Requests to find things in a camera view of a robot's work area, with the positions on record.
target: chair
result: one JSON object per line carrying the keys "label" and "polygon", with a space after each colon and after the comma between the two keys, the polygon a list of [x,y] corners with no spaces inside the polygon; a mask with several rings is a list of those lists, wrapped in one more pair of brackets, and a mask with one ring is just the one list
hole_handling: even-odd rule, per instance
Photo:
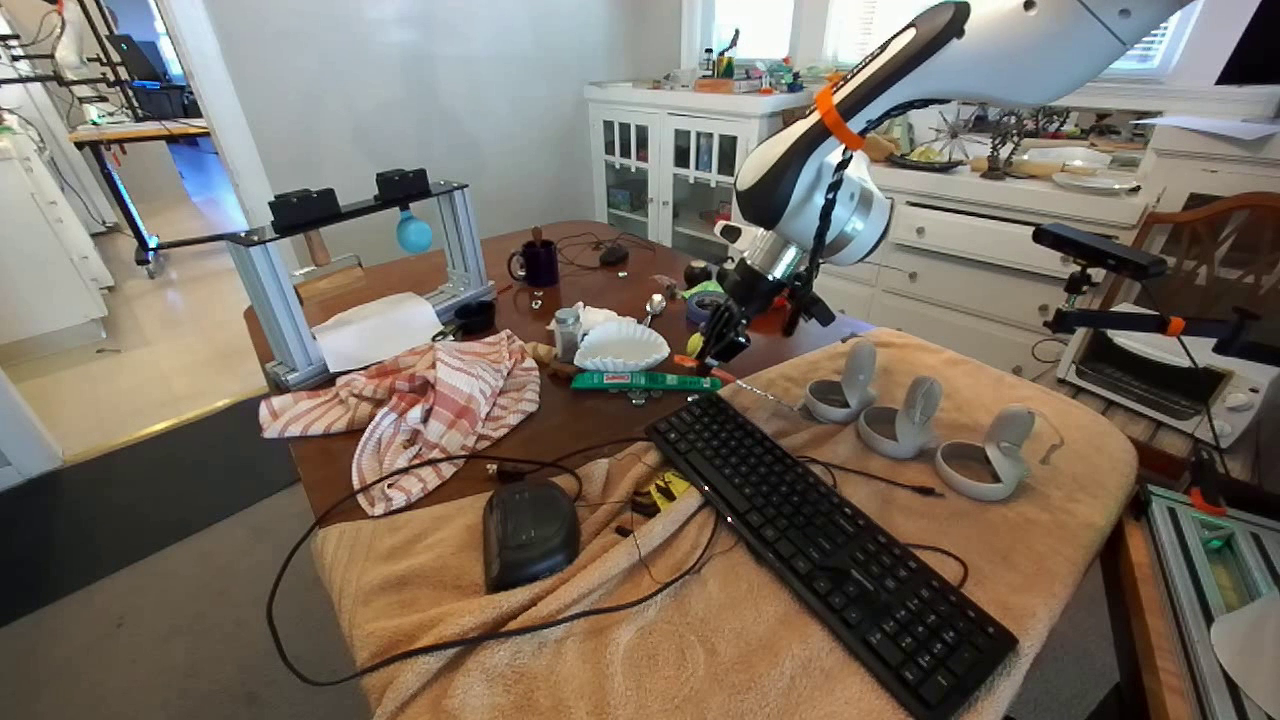
{"label": "chair", "polygon": [[1231,319],[1236,310],[1280,316],[1280,193],[1148,214],[1132,248],[1166,256],[1167,275],[1146,289],[1114,279],[1100,310],[1138,300],[1167,316]]}

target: cloth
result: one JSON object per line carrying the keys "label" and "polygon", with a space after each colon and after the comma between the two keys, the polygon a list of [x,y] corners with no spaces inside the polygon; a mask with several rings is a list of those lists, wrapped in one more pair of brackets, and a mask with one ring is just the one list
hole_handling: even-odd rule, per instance
{"label": "cloth", "polygon": [[[840,375],[847,344],[787,359],[726,390],[797,455],[822,455],[909,485],[913,498],[860,477],[837,489],[903,545],[968,559],[966,594],[1019,636],[1011,662],[966,708],[1006,715],[1071,587],[1100,552],[1138,482],[1132,443],[1086,403],[1006,375],[936,344],[873,334],[876,397],[895,403],[913,375],[944,384],[939,442],[980,442],[999,408],[1036,408],[1030,485],[1009,504],[944,489],[930,460],[886,460],[847,425],[814,425],[806,390]],[[352,643],[357,670],[405,649],[528,630],[567,614],[648,597],[696,563],[717,532],[702,498],[683,498],[631,538],[615,523],[629,498],[656,482],[659,455],[631,443],[582,470],[582,559],[539,586],[484,594],[484,498],[428,504],[388,520],[333,523],[318,538],[318,573]],[[936,573],[960,570],[922,552]],[[710,563],[656,599],[571,621],[519,639],[492,639],[392,665],[365,679],[372,715],[903,715],[903,708],[721,529]]]}
{"label": "cloth", "polygon": [[369,515],[414,508],[470,454],[514,434],[539,403],[539,373],[514,334],[422,344],[333,390],[262,401],[267,442],[365,430],[352,489]]}

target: cup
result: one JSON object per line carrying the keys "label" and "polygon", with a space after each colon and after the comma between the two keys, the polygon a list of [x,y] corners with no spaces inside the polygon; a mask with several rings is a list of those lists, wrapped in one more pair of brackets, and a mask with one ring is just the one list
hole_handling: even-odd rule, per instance
{"label": "cup", "polygon": [[552,289],[562,285],[562,256],[557,244],[546,236],[526,241],[514,256],[509,256],[509,274],[514,279],[528,285],[528,289]]}

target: beige tablecloth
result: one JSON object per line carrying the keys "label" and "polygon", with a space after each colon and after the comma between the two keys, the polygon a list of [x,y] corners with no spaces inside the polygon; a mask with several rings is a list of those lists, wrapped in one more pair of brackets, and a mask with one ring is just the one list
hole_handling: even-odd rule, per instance
{"label": "beige tablecloth", "polygon": [[[1019,639],[1018,656],[968,703],[999,715],[1086,570],[1115,523],[1132,482],[1132,443],[1095,411],[1006,375],[916,335],[873,334],[881,401],[899,403],[913,375],[944,384],[939,442],[980,442],[999,408],[1036,408],[1024,455],[1030,489],[1009,504],[913,498],[860,477],[840,492],[903,545],[936,545],[968,559],[966,594]],[[851,430],[814,425],[797,408],[808,382],[837,375],[847,344],[787,359],[729,390],[785,447],[944,489],[932,460],[886,460]],[[629,498],[659,471],[648,443],[584,470],[584,552],[539,586],[484,597],[484,498],[388,520],[336,523],[318,538],[318,570],[333,594],[357,665],[626,605],[696,559],[717,532],[702,498],[621,538]],[[960,570],[922,552],[944,576]],[[552,631],[422,656],[365,679],[378,715],[903,715],[903,708],[731,541],[674,594]]]}

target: bottle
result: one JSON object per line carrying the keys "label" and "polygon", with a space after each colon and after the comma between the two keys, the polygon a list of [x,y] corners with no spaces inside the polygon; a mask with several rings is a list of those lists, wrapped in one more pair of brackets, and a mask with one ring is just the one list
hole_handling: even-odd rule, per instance
{"label": "bottle", "polygon": [[582,334],[584,334],[582,310],[578,304],[571,310],[557,310],[557,358],[566,358],[567,366],[578,358]]}

